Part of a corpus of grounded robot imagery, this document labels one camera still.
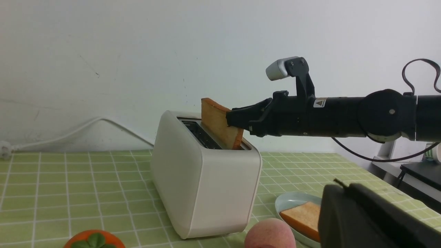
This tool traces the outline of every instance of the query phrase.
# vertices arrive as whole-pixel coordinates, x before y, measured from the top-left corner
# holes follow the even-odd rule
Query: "white plate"
[[[304,203],[312,202],[319,206],[321,206],[321,198],[316,197],[314,195],[306,194],[303,192],[287,192],[276,199],[276,212],[277,217],[281,220],[282,217],[280,216],[280,212],[283,210],[287,210],[293,207],[300,206]],[[320,248],[320,243],[304,236],[303,234],[297,232],[291,227],[292,232],[294,233],[295,240],[298,240],[299,242],[308,245],[312,248]]]

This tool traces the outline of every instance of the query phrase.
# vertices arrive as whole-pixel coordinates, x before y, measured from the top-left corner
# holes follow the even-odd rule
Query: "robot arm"
[[[431,62],[438,78],[439,66],[421,60]],[[272,98],[255,105],[233,108],[227,113],[229,126],[243,128],[258,137],[367,136],[379,143],[401,136],[412,141],[441,140],[441,96],[415,96],[414,92],[400,94],[386,89],[365,97],[316,98],[308,63],[302,57],[277,60],[266,69],[266,74],[272,81],[295,77],[297,95],[276,91]]]
[[[437,70],[434,87],[441,92],[436,87],[440,67],[431,60],[418,60]],[[255,105],[232,109],[227,113],[227,123],[259,137],[296,135],[335,139],[367,136],[384,143],[403,136],[409,140],[439,142],[441,96],[415,96],[415,89],[404,74],[407,65],[402,75],[412,92],[402,95],[387,89],[366,97],[316,98],[304,58],[277,60],[266,69],[268,78],[295,77],[297,95],[276,91],[272,98]],[[323,191],[318,223],[322,248],[439,247],[441,234],[436,230],[363,185],[339,184],[343,187],[328,184]]]

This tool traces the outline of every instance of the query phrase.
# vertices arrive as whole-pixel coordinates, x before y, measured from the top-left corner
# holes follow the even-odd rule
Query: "warning label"
[[[325,106],[325,103],[326,103],[326,98],[316,98],[312,106],[314,108],[323,108]]]

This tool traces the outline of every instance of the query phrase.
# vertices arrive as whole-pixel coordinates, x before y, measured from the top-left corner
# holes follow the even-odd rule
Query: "green leaf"
[[[112,244],[105,244],[105,245],[101,246],[100,248],[116,248],[116,246],[114,246]]]
[[[87,241],[85,240],[79,240],[77,242],[74,242],[71,245],[71,248],[90,248],[90,245]]]
[[[101,233],[93,233],[87,238],[90,247],[100,248],[106,243],[106,238]]]

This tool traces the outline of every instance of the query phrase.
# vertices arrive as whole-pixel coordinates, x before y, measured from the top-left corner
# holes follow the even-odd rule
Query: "persimmon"
[[[121,240],[103,230],[87,230],[73,236],[64,248],[126,248]]]

